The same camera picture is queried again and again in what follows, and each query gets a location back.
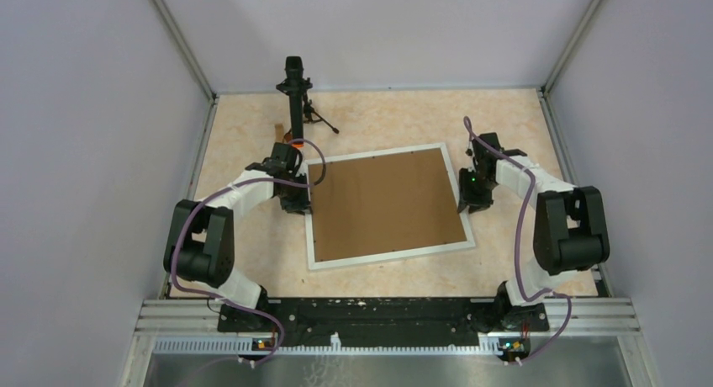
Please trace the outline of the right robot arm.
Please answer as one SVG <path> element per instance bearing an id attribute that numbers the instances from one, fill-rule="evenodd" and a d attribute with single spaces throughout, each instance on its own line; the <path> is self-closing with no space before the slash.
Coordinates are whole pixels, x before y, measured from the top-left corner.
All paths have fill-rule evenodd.
<path id="1" fill-rule="evenodd" d="M 491 306 L 474 322 L 480 331 L 514 330 L 561 284 L 609 258 L 603 197 L 596 187 L 554 177 L 519 149 L 505 150 L 494 132 L 473 136 L 467 155 L 473 165 L 459 171 L 458 212 L 489 209 L 498 186 L 522 201 L 515 275 L 498 287 Z"/>

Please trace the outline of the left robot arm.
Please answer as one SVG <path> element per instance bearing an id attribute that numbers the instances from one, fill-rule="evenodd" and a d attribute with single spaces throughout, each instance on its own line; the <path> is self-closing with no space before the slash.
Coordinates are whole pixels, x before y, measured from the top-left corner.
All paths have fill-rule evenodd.
<path id="1" fill-rule="evenodd" d="M 301 168 L 303 143 L 275 143 L 270 156 L 248 165 L 224 188 L 200 200 L 183 199 L 173 210 L 163 258 L 172 287 L 233 307 L 250 331 L 266 326 L 270 310 L 266 290 L 235 268 L 235 226 L 271 199 L 289 214 L 311 213 L 314 185 Z"/>

